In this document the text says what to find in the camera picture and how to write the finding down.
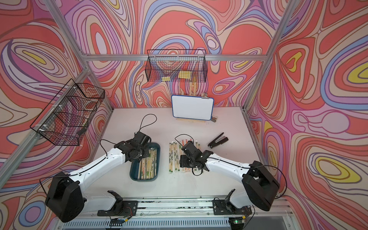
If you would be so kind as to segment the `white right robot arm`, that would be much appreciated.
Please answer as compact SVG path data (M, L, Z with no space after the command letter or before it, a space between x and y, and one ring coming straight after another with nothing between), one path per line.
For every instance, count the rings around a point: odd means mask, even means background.
M263 211L271 210L280 184L261 162L249 164L231 161L209 150L202 152L192 141L183 145L181 150L184 152L180 156L181 167L220 173L243 185L243 191L233 189L224 199L228 212L251 205Z

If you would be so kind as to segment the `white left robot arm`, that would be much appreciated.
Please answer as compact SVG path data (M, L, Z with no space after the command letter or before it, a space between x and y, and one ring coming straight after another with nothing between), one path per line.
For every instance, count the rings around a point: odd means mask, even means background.
M97 211L102 215L121 216L124 214L123 198L109 190L102 195L85 193L95 181L112 169L147 158L151 137L138 131L134 138L114 145L104 156L70 173L60 172L52 178L45 204L66 223L81 213Z

